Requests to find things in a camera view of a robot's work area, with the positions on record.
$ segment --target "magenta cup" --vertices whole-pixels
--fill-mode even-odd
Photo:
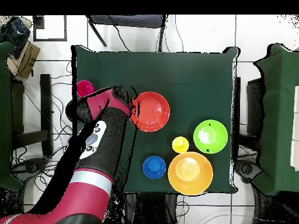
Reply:
[[[77,94],[80,97],[89,95],[94,91],[95,91],[95,88],[87,80],[81,80],[80,82],[77,83]]]

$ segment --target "red plate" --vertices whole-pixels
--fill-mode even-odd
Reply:
[[[144,92],[133,100],[131,122],[141,131],[157,131],[167,123],[170,112],[162,95]]]

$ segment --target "green bowl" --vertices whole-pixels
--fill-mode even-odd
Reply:
[[[201,122],[193,134],[196,147],[203,153],[208,154],[221,151],[226,146],[227,139],[227,129],[216,120]]]

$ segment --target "blue cup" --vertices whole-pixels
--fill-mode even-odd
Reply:
[[[158,179],[166,171],[166,163],[159,156],[150,156],[143,163],[143,172],[150,179]]]

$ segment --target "green table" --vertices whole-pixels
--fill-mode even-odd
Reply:
[[[16,47],[6,41],[0,43],[0,187],[18,191],[22,183],[11,175],[9,165],[12,151],[12,92],[11,73],[6,59]]]
[[[76,46],[77,80],[92,82],[95,89],[111,85],[130,86],[138,93],[152,91],[163,95],[171,108],[166,126],[157,132],[137,131],[128,121],[117,176],[130,168],[124,192],[175,193],[166,173],[157,180],[146,177],[143,161],[151,156],[162,157],[169,166],[177,155],[171,147],[176,136],[189,140],[189,151],[200,151],[193,142],[193,131],[204,120],[215,119],[231,134],[231,104],[233,89],[232,60],[235,47],[223,54],[162,53],[162,52],[91,52]],[[203,154],[211,162],[214,178],[208,192],[234,193],[230,185],[231,140],[219,153]]]
[[[299,171],[290,165],[299,52],[289,52],[280,44],[270,45],[267,56],[256,65],[265,80],[266,92],[259,158],[263,172],[253,183],[266,195],[278,191],[299,192]]]

